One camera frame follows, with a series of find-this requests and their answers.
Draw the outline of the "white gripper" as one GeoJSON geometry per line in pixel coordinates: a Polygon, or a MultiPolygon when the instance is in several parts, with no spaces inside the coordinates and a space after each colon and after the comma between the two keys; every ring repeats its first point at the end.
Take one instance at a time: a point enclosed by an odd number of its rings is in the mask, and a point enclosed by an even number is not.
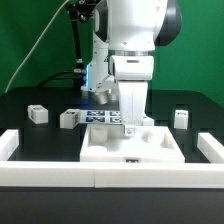
{"type": "Polygon", "coordinates": [[[153,70],[153,56],[110,57],[109,71],[118,85],[120,115],[126,136],[133,136],[134,126],[142,124],[148,81],[152,79],[153,70]]]}

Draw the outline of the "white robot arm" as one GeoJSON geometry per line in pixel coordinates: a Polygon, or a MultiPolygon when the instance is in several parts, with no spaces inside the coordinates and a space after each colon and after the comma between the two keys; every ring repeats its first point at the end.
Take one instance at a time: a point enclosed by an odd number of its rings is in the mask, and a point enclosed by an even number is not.
{"type": "Polygon", "coordinates": [[[79,19],[92,19],[93,56],[83,89],[102,103],[118,90],[121,123],[127,136],[143,123],[153,52],[181,30],[177,0],[78,0],[79,19]]]}

